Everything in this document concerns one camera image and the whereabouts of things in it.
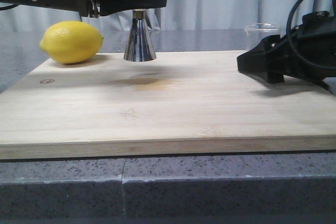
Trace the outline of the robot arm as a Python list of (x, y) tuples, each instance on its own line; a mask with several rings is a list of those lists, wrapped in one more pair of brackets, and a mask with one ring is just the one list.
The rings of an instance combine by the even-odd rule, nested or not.
[(237, 57), (240, 73), (272, 84), (283, 82), (285, 76), (313, 83), (335, 77), (335, 15), (328, 11), (308, 13), (300, 25), (292, 27), (293, 16), (303, 1), (293, 5), (283, 37), (265, 37)]

